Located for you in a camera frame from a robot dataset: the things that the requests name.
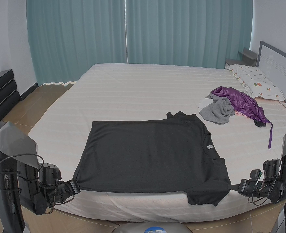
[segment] tiled floor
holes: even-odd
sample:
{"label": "tiled floor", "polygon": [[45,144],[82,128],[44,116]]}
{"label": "tiled floor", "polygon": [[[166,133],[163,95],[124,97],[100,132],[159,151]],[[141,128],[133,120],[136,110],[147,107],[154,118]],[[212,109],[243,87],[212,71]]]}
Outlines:
{"label": "tiled floor", "polygon": [[[72,85],[43,85],[38,87],[26,99],[19,102],[4,118],[11,121],[25,134],[32,129],[45,111]],[[269,204],[250,212],[211,222],[185,223],[194,233],[268,233],[276,220],[283,203]],[[23,209],[25,221],[32,233],[110,233],[125,222],[109,222],[83,218],[55,210],[50,215],[37,216]]]}

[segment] purple satin garment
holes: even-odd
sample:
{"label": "purple satin garment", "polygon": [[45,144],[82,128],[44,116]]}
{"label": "purple satin garment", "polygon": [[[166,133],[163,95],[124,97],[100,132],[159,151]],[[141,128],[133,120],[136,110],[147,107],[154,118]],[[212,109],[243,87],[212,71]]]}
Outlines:
{"label": "purple satin garment", "polygon": [[264,110],[259,107],[256,100],[249,95],[240,92],[232,87],[220,86],[211,91],[212,94],[219,97],[227,97],[236,111],[248,116],[251,119],[255,119],[260,122],[269,122],[271,124],[268,148],[271,146],[271,138],[273,136],[273,124],[265,117]]}

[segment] headboard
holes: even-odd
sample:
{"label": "headboard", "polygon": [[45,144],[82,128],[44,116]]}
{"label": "headboard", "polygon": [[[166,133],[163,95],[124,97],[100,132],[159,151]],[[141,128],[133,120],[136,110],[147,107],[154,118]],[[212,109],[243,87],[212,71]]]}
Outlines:
{"label": "headboard", "polygon": [[286,53],[261,41],[257,67],[286,97]]}

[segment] gray nightstand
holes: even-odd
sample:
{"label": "gray nightstand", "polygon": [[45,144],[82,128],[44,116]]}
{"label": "gray nightstand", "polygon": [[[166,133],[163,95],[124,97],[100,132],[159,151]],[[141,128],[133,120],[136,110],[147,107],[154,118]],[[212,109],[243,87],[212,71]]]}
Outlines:
{"label": "gray nightstand", "polygon": [[257,63],[257,54],[249,49],[243,48],[243,52],[238,52],[242,55],[242,60],[226,59],[225,67],[230,65],[246,65],[255,66]]}

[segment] gray cloth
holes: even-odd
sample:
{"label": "gray cloth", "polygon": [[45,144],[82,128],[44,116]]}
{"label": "gray cloth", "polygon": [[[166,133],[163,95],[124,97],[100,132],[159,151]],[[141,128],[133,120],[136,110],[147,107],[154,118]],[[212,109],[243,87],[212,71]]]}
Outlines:
{"label": "gray cloth", "polygon": [[234,107],[228,98],[219,97],[212,93],[206,98],[213,99],[214,103],[199,111],[203,119],[217,124],[225,124],[229,121],[229,117],[235,114]]}

